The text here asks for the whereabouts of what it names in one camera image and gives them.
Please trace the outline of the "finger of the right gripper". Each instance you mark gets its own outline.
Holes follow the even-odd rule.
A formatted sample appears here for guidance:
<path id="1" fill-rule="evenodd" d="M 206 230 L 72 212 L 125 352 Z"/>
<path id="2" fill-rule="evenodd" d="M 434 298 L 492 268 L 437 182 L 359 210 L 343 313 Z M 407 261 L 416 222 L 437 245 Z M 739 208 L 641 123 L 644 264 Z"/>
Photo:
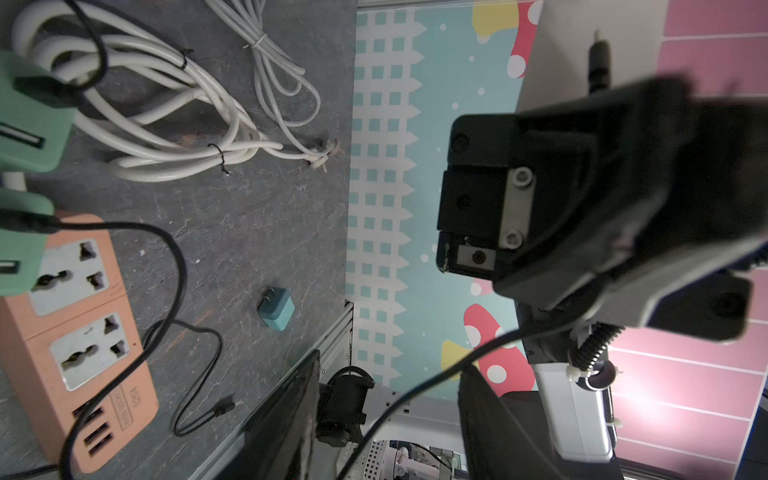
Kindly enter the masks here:
<path id="1" fill-rule="evenodd" d="M 711 342 L 733 342 L 746 333 L 752 294 L 749 278 L 720 270 L 667 293 L 644 288 L 615 294 L 601 305 L 595 320 Z"/>
<path id="2" fill-rule="evenodd" d="M 683 79 L 657 77 L 536 111 L 606 116 L 605 175 L 588 218 L 606 244 L 606 267 L 589 282 L 492 281 L 499 295 L 550 308 L 591 283 L 672 291 L 766 236 L 764 103 L 697 100 Z"/>

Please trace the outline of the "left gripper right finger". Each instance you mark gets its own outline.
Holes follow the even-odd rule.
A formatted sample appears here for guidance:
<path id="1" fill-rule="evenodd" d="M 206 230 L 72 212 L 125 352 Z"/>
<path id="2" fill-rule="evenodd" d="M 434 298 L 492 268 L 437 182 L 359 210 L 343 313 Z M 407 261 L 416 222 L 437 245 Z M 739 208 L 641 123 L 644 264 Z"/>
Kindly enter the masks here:
<path id="1" fill-rule="evenodd" d="M 498 396 L 474 366 L 461 373 L 458 406 L 472 479 L 572 479 L 555 455 L 540 394 Z"/>

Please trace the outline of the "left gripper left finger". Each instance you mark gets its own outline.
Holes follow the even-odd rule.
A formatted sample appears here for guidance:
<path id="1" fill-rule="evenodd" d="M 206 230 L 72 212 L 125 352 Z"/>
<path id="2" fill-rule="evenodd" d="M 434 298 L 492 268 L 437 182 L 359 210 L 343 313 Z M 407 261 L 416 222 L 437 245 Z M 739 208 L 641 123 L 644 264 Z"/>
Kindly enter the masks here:
<path id="1" fill-rule="evenodd" d="M 251 415 L 244 445 L 218 479 L 307 479 L 319 402 L 320 352 L 311 351 Z"/>

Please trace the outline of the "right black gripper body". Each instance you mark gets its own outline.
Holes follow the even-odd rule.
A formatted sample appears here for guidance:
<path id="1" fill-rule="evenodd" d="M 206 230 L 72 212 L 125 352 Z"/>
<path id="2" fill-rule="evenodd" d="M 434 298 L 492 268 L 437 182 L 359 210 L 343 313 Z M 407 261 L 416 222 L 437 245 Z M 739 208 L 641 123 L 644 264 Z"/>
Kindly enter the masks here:
<path id="1" fill-rule="evenodd" d="M 438 269 L 491 281 L 600 277 L 606 244 L 588 218 L 605 136 L 595 111 L 460 116 L 442 180 Z"/>

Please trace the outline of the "green charger adapter with prongs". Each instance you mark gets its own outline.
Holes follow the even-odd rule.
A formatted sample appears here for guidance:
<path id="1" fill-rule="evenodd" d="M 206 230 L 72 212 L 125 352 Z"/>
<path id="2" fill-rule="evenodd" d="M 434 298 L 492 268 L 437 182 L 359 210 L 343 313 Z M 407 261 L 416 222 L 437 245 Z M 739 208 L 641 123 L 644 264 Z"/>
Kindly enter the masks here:
<path id="1" fill-rule="evenodd" d="M 1 296 L 28 292 L 37 282 L 47 235 L 7 229 L 11 221 L 4 212 L 52 215 L 53 203 L 46 197 L 25 191 L 1 189 Z"/>

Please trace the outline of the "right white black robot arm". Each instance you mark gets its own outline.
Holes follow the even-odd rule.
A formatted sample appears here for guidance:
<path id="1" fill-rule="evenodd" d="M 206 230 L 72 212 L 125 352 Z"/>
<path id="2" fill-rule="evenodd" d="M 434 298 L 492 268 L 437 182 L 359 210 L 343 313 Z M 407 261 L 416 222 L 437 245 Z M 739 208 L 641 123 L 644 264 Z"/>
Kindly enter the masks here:
<path id="1" fill-rule="evenodd" d="M 450 129 L 437 229 L 440 271 L 511 299 L 511 333 L 467 310 L 460 376 L 476 466 L 524 462 L 544 476 L 615 473 L 613 401 L 662 377 L 620 374 L 609 345 L 630 332 L 680 347 L 747 328 L 747 271 L 767 253 L 767 102 L 738 91 L 745 64 L 697 97 L 703 63 L 658 73 L 676 24 L 761 43 L 764 2 L 537 1 L 506 74 L 513 113 Z"/>

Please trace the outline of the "teal cube adapter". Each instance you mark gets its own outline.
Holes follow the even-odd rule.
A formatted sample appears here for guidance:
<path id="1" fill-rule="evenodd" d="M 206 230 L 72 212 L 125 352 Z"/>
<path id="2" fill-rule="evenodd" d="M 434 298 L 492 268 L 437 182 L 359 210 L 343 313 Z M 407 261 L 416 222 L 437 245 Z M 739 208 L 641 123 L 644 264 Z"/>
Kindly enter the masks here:
<path id="1" fill-rule="evenodd" d="M 284 331 L 295 312 L 295 305 L 288 289 L 270 287 L 258 306 L 258 314 L 268 327 Z"/>

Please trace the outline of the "orange power strip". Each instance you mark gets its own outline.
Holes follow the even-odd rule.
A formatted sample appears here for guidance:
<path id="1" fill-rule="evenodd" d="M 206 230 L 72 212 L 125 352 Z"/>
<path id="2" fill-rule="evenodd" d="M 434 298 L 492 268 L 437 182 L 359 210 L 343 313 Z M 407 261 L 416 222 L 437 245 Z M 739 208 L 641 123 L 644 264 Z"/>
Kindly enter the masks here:
<path id="1" fill-rule="evenodd" d="M 56 464 L 86 403 L 143 350 L 106 230 L 49 236 L 35 281 L 28 293 L 1 297 L 1 366 Z M 86 417 L 73 473 L 106 465 L 158 409 L 145 362 Z"/>

